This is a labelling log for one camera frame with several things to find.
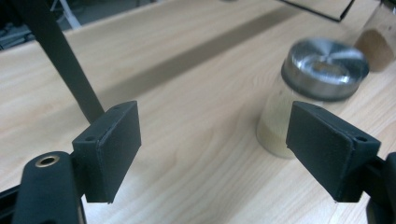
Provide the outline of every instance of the jar lid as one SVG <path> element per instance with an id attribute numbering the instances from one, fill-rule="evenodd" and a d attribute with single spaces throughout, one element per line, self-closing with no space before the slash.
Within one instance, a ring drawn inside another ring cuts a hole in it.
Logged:
<path id="1" fill-rule="evenodd" d="M 325 38 L 294 44 L 281 71 L 292 89 L 320 101 L 348 98 L 368 73 L 368 63 L 360 51 Z"/>

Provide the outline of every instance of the jar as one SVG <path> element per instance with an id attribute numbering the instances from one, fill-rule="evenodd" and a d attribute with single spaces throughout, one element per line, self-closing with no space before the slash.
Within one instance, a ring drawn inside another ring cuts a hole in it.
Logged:
<path id="1" fill-rule="evenodd" d="M 257 138 L 272 154 L 294 158 L 286 146 L 293 101 L 318 105 L 337 114 L 369 72 L 357 49 L 325 38 L 302 40 L 290 49 L 264 105 Z"/>
<path id="2" fill-rule="evenodd" d="M 383 0 L 363 27 L 355 43 L 373 72 L 381 72 L 395 60 L 396 0 Z"/>

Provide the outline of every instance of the table surface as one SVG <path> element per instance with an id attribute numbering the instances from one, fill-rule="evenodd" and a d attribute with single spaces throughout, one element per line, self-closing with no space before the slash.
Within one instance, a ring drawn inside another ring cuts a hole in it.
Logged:
<path id="1" fill-rule="evenodd" d="M 85 204 L 89 223 L 366 223 L 367 195 L 335 203 L 297 160 L 261 148 L 255 128 L 290 46 L 353 44 L 375 6 L 357 1 L 334 23 L 277 1 L 173 0 L 68 32 L 105 109 L 137 100 L 143 142 L 115 202 Z M 381 158 L 396 148 L 394 73 L 369 74 L 339 114 L 382 142 Z M 72 152 L 89 123 L 36 42 L 0 53 L 0 83 L 5 190 L 35 156 Z"/>

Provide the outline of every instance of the wood grain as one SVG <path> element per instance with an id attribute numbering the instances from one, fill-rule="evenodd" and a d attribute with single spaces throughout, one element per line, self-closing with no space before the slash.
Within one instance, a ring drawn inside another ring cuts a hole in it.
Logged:
<path id="1" fill-rule="evenodd" d="M 335 203 L 255 128 L 290 46 L 352 44 L 375 4 L 357 1 L 337 24 L 277 1 L 174 0 L 68 32 L 105 108 L 138 101 L 143 141 L 115 202 L 85 205 L 89 223 L 366 223 L 366 195 Z M 396 148 L 395 72 L 370 74 L 340 114 L 382 142 L 382 158 Z M 0 53 L 0 83 L 4 190 L 36 155 L 71 152 L 88 122 L 37 43 Z"/>

